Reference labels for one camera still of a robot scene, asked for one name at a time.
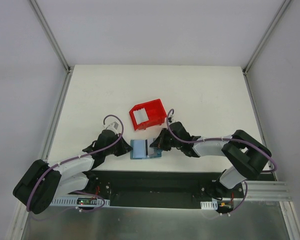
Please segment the blue leather card holder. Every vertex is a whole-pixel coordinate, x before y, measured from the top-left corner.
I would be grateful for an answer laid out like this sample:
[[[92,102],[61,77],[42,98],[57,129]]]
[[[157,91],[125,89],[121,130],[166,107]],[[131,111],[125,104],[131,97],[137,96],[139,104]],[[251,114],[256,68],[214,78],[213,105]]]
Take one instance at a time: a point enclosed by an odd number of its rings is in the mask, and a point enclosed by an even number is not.
[[[150,147],[154,142],[154,138],[148,139],[132,139],[130,145],[132,151],[130,152],[131,160],[147,160],[156,159],[162,157],[162,151],[156,148]]]

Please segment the red plastic bin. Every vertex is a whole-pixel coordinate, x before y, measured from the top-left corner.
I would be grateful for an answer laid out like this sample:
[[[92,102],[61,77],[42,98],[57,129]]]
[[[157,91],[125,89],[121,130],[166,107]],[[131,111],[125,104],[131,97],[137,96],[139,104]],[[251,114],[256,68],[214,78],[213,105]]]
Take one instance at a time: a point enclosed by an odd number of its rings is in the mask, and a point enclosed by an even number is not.
[[[133,111],[137,111],[140,109],[145,109],[147,116],[148,116],[148,121],[143,122],[141,124],[137,124]],[[140,103],[135,105],[130,111],[129,111],[129,116],[131,118],[131,122],[133,125],[133,129],[135,131],[137,130],[145,130],[149,127],[157,126],[157,125],[162,125],[165,122],[165,119],[167,117],[166,110],[162,104],[162,101],[158,98],[155,100],[151,100],[148,102]]]

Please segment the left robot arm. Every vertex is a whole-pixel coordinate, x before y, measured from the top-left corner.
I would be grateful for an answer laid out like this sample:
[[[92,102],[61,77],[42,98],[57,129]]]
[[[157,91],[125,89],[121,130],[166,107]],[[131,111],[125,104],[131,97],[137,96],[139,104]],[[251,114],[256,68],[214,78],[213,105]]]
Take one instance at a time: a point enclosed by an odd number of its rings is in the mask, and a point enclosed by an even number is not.
[[[105,162],[107,156],[120,157],[133,150],[122,137],[110,129],[103,130],[98,138],[72,160],[49,164],[42,159],[34,161],[14,187],[12,194],[37,215],[45,211],[61,195],[82,191],[89,195],[95,191],[96,178],[90,171]]]

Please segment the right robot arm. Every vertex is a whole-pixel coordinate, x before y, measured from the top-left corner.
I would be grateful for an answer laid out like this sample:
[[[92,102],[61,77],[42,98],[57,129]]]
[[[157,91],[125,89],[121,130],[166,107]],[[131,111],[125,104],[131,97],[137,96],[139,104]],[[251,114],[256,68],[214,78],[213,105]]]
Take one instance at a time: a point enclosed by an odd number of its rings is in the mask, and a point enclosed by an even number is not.
[[[245,181],[256,180],[271,161],[271,152],[243,130],[226,137],[203,138],[190,135],[181,122],[173,122],[163,128],[150,147],[160,151],[176,148],[188,157],[225,157],[231,163],[213,183],[220,197],[227,197],[233,188]]]

